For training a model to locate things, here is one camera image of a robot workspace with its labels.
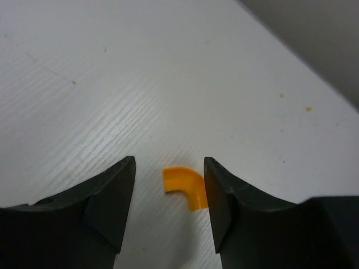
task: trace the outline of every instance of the orange plastic elbow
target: orange plastic elbow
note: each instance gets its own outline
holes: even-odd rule
[[[165,192],[184,192],[191,211],[208,208],[203,177],[185,167],[165,168],[162,171]]]

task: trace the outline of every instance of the orange object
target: orange object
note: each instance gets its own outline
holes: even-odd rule
[[[186,167],[165,168],[162,171],[165,192],[184,192],[191,211],[208,208],[203,177]]]

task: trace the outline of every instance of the orange curved piece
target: orange curved piece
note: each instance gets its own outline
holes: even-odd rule
[[[186,167],[171,167],[162,170],[165,192],[184,192],[191,211],[208,208],[203,177]]]

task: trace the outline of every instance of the white table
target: white table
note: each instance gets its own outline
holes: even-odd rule
[[[135,155],[115,268],[221,268],[165,167],[213,156],[293,202],[359,193],[358,114],[233,0],[3,0],[0,23],[0,206]]]

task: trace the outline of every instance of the dark gray wall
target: dark gray wall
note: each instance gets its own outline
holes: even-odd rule
[[[359,109],[359,0],[238,0]]]

